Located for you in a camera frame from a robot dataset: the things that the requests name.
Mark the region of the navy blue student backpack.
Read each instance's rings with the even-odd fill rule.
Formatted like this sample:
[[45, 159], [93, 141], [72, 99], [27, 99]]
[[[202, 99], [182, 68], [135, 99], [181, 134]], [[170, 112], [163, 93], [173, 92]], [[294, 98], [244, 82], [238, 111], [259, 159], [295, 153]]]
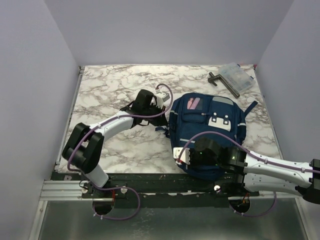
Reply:
[[[189, 98], [201, 98], [196, 109], [187, 109]], [[169, 113], [167, 126], [156, 127], [170, 139], [171, 147], [193, 147], [202, 137], [222, 147], [243, 144], [247, 135], [246, 116], [258, 104], [253, 101], [246, 110], [228, 97], [202, 93], [186, 93], [176, 99]]]

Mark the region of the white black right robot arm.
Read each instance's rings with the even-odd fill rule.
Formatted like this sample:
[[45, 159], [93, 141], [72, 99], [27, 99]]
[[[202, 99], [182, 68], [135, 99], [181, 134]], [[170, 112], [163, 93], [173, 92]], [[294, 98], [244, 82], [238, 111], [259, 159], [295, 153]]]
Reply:
[[318, 159], [307, 163], [270, 158], [239, 144], [222, 147], [205, 137], [195, 141], [192, 148], [188, 145], [174, 147], [173, 158], [188, 170], [205, 164], [240, 177], [230, 183], [230, 191], [236, 196], [247, 191], [270, 191], [301, 196], [313, 204], [320, 203]]

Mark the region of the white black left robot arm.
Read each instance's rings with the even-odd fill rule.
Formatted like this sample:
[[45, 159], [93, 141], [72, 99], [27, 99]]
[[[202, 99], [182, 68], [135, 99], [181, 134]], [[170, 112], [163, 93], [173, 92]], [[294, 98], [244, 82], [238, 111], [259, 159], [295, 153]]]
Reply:
[[142, 121], [155, 127], [167, 125], [165, 113], [170, 108], [164, 103], [170, 100], [169, 104], [173, 104], [173, 93], [161, 91], [160, 86], [156, 87], [156, 93], [140, 90], [135, 100], [115, 115], [91, 125], [78, 123], [71, 132], [61, 155], [67, 161], [68, 170], [82, 173], [94, 185], [93, 191], [99, 197], [107, 197], [111, 191], [109, 176], [99, 165], [104, 142], [140, 126]]

